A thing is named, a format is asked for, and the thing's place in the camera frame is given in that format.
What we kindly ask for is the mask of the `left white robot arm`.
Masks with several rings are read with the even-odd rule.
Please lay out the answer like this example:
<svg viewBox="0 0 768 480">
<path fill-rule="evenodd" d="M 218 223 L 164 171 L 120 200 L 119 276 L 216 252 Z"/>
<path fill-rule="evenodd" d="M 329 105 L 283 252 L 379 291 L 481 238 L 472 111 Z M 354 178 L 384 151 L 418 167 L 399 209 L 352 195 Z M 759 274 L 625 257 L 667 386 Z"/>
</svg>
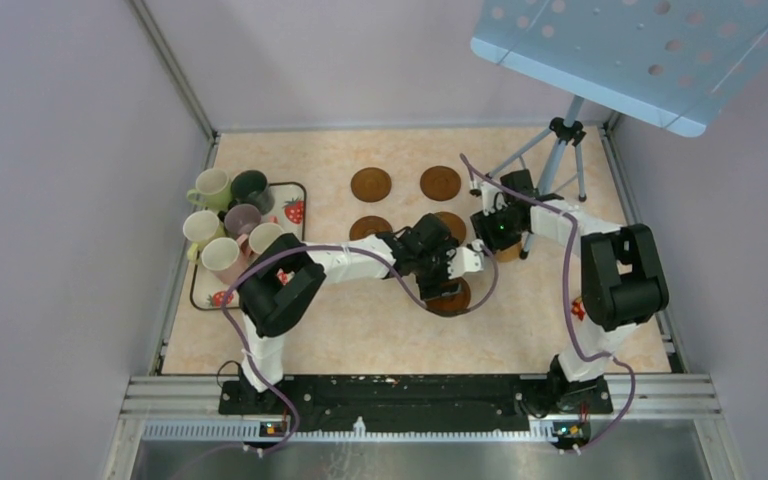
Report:
<svg viewBox="0 0 768 480">
<path fill-rule="evenodd" d="M 221 311 L 242 344 L 238 379 L 222 389 L 227 401 L 224 414 L 233 407 L 251 407 L 257 413 L 274 410 L 279 401 L 295 407 L 280 393 L 286 334 L 295 328 L 325 285 L 406 277 L 415 279 L 413 295 L 420 306 L 455 293 L 454 282 L 465 273 L 459 241 L 433 214 L 424 215 L 413 227 L 396 232 L 366 235 L 341 243 L 309 243 L 285 233 L 240 274 L 227 292 L 239 300 L 239 313 L 228 304 Z"/>
</svg>

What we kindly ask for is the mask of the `brown coaster five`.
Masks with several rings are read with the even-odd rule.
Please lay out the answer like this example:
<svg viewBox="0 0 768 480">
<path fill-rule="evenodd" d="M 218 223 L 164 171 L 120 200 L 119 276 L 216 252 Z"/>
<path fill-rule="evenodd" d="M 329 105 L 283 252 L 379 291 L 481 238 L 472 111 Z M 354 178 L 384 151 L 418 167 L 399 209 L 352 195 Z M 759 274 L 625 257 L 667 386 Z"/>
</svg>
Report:
<svg viewBox="0 0 768 480">
<path fill-rule="evenodd" d="M 429 310 L 440 314 L 460 315 L 469 308 L 471 302 L 471 288 L 464 278 L 458 278 L 447 282 L 445 287 L 455 287 L 450 295 L 427 300 Z"/>
</svg>

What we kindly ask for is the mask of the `light wooden coaster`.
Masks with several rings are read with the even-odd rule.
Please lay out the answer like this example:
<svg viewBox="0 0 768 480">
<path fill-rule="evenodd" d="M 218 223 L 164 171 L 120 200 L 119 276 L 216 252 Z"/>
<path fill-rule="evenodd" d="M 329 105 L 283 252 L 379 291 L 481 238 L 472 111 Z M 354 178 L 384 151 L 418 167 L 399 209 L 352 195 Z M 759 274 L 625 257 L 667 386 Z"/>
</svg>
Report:
<svg viewBox="0 0 768 480">
<path fill-rule="evenodd" d="M 499 250 L 494 254 L 494 257 L 499 263 L 513 262 L 520 259 L 521 251 L 522 242 L 518 242 L 506 249 Z"/>
</svg>

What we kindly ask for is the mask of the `brown coaster one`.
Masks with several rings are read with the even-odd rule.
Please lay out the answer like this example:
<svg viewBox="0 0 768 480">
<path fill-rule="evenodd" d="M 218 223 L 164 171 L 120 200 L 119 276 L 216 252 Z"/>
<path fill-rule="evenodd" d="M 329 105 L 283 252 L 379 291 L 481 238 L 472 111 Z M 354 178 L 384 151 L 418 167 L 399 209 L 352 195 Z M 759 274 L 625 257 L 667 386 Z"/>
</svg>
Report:
<svg viewBox="0 0 768 480">
<path fill-rule="evenodd" d="M 358 170 L 350 181 L 350 189 L 355 198 L 367 203 L 385 199 L 391 192 L 392 179 L 383 169 L 366 167 Z"/>
</svg>

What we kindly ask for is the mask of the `brown coaster two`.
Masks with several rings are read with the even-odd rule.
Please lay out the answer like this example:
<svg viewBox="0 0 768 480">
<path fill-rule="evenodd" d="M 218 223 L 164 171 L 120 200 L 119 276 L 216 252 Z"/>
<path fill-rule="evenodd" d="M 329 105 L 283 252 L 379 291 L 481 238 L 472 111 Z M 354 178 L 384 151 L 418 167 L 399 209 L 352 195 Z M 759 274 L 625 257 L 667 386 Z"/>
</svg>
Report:
<svg viewBox="0 0 768 480">
<path fill-rule="evenodd" d="M 460 175 L 447 166 L 433 166 L 420 176 L 420 189 L 429 199 L 448 201 L 455 198 L 461 190 Z"/>
</svg>

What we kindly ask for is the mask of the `strawberry print tray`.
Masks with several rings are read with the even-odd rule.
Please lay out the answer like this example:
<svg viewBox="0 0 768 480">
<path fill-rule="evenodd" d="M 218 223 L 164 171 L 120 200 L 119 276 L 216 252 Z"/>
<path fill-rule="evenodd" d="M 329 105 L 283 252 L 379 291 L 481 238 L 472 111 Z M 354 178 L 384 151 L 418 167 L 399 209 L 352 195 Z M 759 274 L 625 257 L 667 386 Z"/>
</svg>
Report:
<svg viewBox="0 0 768 480">
<path fill-rule="evenodd" d="M 305 207 L 307 192 L 297 182 L 280 182 L 270 187 L 275 204 L 267 214 L 275 217 L 277 223 L 299 240 L 305 237 Z M 220 309 L 221 294 L 227 290 L 214 274 L 206 270 L 200 261 L 192 269 L 189 288 L 191 305 L 200 311 Z"/>
</svg>

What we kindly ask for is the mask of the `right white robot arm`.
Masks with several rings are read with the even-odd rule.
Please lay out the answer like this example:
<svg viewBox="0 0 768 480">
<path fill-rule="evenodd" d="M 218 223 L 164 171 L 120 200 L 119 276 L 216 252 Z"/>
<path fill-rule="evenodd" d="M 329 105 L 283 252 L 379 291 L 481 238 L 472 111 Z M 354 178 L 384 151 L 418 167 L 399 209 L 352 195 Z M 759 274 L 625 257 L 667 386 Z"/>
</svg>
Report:
<svg viewBox="0 0 768 480">
<path fill-rule="evenodd" d="M 495 181 L 470 175 L 482 209 L 474 232 L 496 253 L 529 233 L 564 248 L 562 300 L 569 345 L 551 361 L 546 378 L 523 395 L 531 415 L 573 412 L 599 398 L 597 384 L 623 342 L 666 308 L 667 282 L 652 230 L 594 217 L 556 194 L 534 189 L 528 171 Z"/>
</svg>

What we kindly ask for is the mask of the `brown coaster four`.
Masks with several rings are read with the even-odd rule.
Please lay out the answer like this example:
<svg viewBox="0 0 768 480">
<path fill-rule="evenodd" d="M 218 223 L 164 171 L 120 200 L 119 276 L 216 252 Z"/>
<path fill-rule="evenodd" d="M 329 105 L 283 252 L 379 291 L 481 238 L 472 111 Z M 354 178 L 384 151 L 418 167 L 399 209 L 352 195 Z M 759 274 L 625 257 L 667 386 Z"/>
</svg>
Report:
<svg viewBox="0 0 768 480">
<path fill-rule="evenodd" d="M 448 211 L 436 212 L 435 216 L 448 228 L 451 237 L 457 242 L 457 245 L 462 245 L 467 234 L 466 224 L 462 218 Z"/>
</svg>

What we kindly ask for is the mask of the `brown coaster three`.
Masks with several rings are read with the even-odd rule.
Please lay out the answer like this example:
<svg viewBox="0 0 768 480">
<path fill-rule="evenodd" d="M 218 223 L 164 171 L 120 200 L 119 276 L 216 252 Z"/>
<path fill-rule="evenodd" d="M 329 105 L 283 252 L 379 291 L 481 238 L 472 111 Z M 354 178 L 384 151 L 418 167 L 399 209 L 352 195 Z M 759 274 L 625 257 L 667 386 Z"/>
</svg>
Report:
<svg viewBox="0 0 768 480">
<path fill-rule="evenodd" d="M 349 229 L 351 241 L 361 240 L 378 233 L 392 233 L 393 227 L 389 221 L 376 215 L 368 215 L 357 219 Z"/>
</svg>

